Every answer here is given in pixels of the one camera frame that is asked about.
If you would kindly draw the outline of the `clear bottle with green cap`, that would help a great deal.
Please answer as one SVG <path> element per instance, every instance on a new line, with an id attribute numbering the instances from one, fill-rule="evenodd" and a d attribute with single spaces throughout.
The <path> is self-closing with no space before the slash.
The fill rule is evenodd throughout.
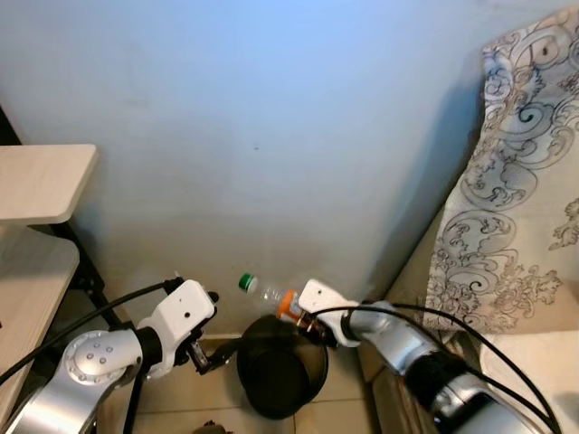
<path id="1" fill-rule="evenodd" d="M 237 281 L 237 287 L 248 300 L 255 303 L 258 313 L 291 323 L 301 319 L 302 310 L 298 305 L 300 289 L 270 284 L 264 278 L 258 278 L 251 273 L 243 274 Z"/>

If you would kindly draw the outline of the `black round trash bin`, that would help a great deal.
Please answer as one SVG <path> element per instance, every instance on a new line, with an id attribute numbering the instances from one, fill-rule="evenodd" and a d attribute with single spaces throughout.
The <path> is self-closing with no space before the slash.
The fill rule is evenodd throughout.
<path id="1" fill-rule="evenodd" d="M 327 348 L 273 315 L 261 316 L 244 331 L 236 359 L 245 398 L 270 420 L 294 416 L 314 401 L 329 375 Z"/>

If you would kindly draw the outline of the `light wood desk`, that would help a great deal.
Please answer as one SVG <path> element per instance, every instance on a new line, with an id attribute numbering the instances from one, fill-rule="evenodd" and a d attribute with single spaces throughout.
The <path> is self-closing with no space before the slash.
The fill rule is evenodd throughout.
<path id="1" fill-rule="evenodd" d="M 69 290 L 109 303 L 69 224 L 96 161 L 91 144 L 21 144 L 0 109 L 0 373 L 41 343 Z"/>

